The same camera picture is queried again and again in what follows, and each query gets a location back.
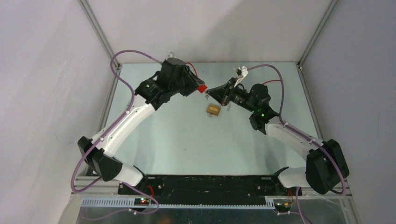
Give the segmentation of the brass padlock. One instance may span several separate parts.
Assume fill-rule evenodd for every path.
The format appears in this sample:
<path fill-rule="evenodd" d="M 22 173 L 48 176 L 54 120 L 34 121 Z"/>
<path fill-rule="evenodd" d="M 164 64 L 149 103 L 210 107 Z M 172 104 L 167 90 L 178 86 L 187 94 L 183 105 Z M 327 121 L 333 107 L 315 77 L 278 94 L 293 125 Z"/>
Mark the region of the brass padlock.
<path fill-rule="evenodd" d="M 227 111 L 230 110 L 231 104 L 224 105 L 224 104 L 209 104 L 206 109 L 206 114 L 210 113 L 213 116 L 218 117 L 221 113 L 222 108 L 226 108 Z"/>

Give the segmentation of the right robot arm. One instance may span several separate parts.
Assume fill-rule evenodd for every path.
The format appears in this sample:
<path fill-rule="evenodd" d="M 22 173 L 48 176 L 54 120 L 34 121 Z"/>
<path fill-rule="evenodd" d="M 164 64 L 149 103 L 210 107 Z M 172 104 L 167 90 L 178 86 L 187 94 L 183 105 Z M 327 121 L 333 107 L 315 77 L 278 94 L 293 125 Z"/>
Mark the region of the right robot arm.
<path fill-rule="evenodd" d="M 341 194 L 345 191 L 345 179 L 350 171 L 340 144 L 330 139 L 315 138 L 281 119 L 269 105 L 270 95 L 267 86 L 254 84 L 250 91 L 239 87 L 236 78 L 224 85 L 205 91 L 221 106 L 234 103 L 251 112 L 249 117 L 252 128 L 264 135 L 275 138 L 294 150 L 306 165 L 300 168 L 283 168 L 275 173 L 272 190 L 284 195 L 293 187 L 310 187 L 319 194 L 335 192 L 334 187 L 341 184 Z"/>

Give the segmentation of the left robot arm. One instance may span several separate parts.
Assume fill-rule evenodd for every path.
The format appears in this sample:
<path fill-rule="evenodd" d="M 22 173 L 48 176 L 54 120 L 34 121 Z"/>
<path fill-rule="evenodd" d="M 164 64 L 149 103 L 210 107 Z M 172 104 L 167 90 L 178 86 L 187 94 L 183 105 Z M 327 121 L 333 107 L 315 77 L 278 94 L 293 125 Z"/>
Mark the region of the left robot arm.
<path fill-rule="evenodd" d="M 143 194 L 148 188 L 145 174 L 136 166 L 116 159 L 116 152 L 130 133 L 162 104 L 169 102 L 172 96 L 181 94 L 187 97 L 195 91 L 203 93 L 206 88 L 204 81 L 184 61 L 176 58 L 165 60 L 159 71 L 132 91 L 131 100 L 117 118 L 93 137 L 79 139 L 82 162 L 98 173 L 103 181 L 124 182 L 134 193 Z"/>

